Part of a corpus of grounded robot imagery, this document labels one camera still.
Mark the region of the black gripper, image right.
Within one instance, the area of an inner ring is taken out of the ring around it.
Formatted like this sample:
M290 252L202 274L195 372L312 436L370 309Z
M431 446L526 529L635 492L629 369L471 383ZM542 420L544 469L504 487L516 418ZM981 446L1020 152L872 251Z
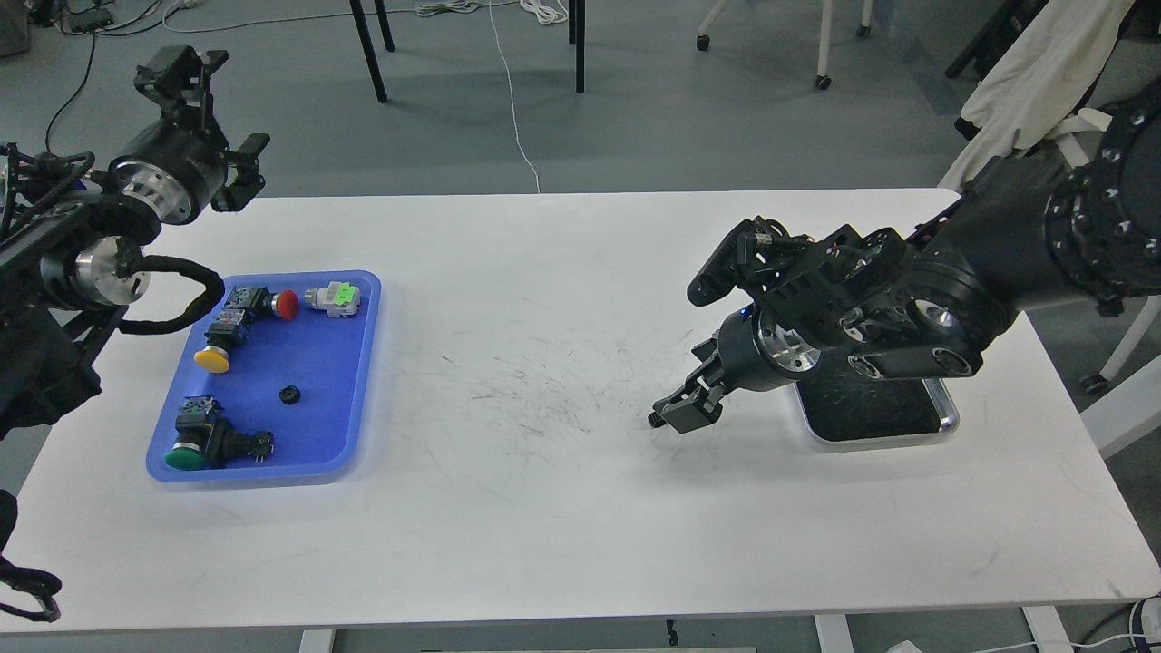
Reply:
M721 417L726 393L767 392L805 380L816 371L821 350L767 313L733 313L717 331L692 350L699 367L671 395L652 404L649 426L672 426L687 435Z

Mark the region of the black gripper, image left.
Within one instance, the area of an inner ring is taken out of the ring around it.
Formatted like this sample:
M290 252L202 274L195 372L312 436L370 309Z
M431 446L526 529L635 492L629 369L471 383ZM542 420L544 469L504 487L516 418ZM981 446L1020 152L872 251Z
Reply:
M136 69L134 88L161 109L166 122L140 132L109 173L121 195L167 227L185 227L207 207L241 211L264 191L259 157L269 132L251 132L231 151L214 116L211 76L228 59L228 50L166 46Z

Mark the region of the black robot arm, image right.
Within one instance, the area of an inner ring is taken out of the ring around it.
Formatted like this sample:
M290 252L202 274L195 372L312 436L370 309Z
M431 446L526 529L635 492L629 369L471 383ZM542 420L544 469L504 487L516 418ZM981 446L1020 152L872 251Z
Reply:
M1021 313L1089 297L1102 316L1158 295L1160 91L1124 100L1094 160L991 158L961 198L901 236L841 227L823 239L774 218L726 234L686 297L750 297L693 349L699 366L650 426L691 433L734 390L773 390L836 359L879 380L972 376Z

